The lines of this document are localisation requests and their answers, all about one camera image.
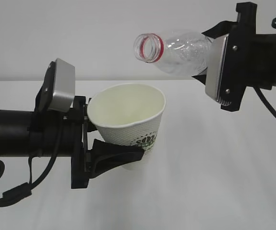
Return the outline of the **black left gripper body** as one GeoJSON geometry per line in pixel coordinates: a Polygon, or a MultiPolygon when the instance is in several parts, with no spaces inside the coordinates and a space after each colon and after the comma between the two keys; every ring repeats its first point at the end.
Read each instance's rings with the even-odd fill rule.
{"type": "Polygon", "coordinates": [[[38,141],[43,154],[50,159],[45,170],[35,180],[30,180],[30,187],[36,188],[50,173],[58,156],[71,158],[71,188],[87,188],[90,180],[90,156],[87,150],[88,120],[86,98],[74,97],[68,112],[49,110],[55,74],[55,61],[50,62],[44,82],[37,93],[35,108],[30,126],[30,136],[38,141]]]}

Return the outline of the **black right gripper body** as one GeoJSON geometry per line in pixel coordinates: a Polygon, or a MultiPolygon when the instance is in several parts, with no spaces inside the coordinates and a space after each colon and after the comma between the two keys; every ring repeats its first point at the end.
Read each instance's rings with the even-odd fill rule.
{"type": "Polygon", "coordinates": [[[237,24],[229,32],[222,70],[221,109],[235,112],[247,87],[270,90],[274,85],[276,34],[257,34],[257,4],[236,5],[237,24]]]}

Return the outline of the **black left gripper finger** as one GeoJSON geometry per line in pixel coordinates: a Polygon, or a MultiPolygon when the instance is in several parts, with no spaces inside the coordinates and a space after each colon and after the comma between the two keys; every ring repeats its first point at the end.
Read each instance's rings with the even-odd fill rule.
{"type": "Polygon", "coordinates": [[[89,178],[99,175],[116,167],[140,161],[144,149],[138,146],[121,146],[95,139],[91,149],[91,166],[89,178]]]}

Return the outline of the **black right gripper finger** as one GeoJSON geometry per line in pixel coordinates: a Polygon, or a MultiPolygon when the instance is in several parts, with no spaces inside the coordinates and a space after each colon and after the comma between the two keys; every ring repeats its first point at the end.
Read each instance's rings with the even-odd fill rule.
{"type": "Polygon", "coordinates": [[[196,79],[197,81],[199,81],[200,83],[202,83],[203,85],[206,84],[206,74],[195,75],[195,76],[193,76],[193,78],[196,79]]]}
{"type": "Polygon", "coordinates": [[[223,35],[229,34],[233,27],[237,26],[237,22],[233,21],[221,21],[212,28],[202,32],[203,35],[216,39],[223,35]]]}

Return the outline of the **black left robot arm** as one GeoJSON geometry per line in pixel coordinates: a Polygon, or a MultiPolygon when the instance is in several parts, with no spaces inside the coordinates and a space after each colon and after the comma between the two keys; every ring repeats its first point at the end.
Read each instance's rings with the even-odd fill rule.
{"type": "Polygon", "coordinates": [[[86,109],[86,98],[75,94],[74,66],[60,58],[52,61],[32,112],[0,110],[0,157],[70,157],[73,189],[87,188],[90,179],[142,159],[144,150],[129,144],[95,140],[89,149],[87,135],[96,127],[86,109]]]}

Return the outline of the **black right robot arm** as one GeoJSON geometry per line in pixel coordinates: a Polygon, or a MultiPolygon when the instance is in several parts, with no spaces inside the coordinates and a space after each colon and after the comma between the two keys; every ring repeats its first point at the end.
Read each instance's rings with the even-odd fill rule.
{"type": "MultiPolygon", "coordinates": [[[[276,34],[257,34],[257,4],[239,2],[237,20],[222,21],[203,32],[213,39],[207,69],[194,76],[205,85],[205,93],[235,112],[240,109],[247,87],[276,87],[276,34]]],[[[276,29],[276,18],[272,20],[276,29]]]]}

